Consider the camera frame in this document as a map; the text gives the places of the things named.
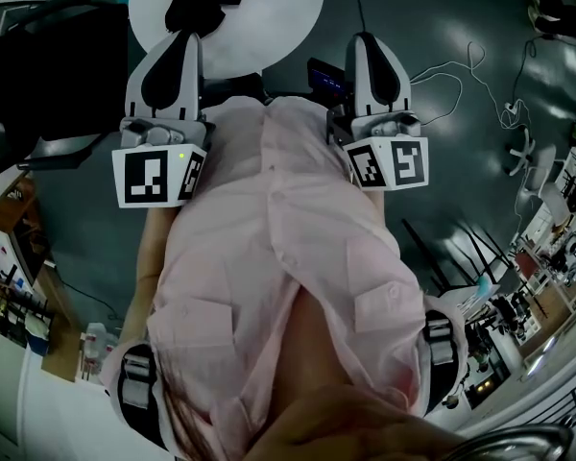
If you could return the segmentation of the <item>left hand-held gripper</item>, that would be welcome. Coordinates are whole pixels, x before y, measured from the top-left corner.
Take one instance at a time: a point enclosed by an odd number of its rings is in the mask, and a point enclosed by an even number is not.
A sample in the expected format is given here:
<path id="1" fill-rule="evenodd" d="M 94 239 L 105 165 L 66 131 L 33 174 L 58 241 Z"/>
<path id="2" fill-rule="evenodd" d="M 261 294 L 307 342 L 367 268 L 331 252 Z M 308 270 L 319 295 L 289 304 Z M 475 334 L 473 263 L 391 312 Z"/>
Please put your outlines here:
<path id="1" fill-rule="evenodd" d="M 202 62 L 199 37 L 175 33 L 132 72 L 126 93 L 131 117 L 122 120 L 121 144 L 112 152 L 121 208 L 179 207 L 193 198 L 215 130 L 196 121 Z"/>

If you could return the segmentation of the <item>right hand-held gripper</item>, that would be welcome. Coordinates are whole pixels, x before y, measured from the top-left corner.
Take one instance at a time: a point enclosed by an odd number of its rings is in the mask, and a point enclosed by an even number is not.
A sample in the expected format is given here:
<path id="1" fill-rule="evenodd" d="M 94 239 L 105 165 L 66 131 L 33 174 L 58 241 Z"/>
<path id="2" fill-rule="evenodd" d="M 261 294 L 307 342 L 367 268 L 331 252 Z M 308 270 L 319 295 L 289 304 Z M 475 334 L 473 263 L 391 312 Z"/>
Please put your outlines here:
<path id="1" fill-rule="evenodd" d="M 373 34 L 356 34 L 348 44 L 346 81 L 355 117 L 331 109 L 328 141 L 340 149 L 356 184 L 364 191 L 427 186 L 428 139 L 408 110 L 410 81 L 396 54 Z"/>

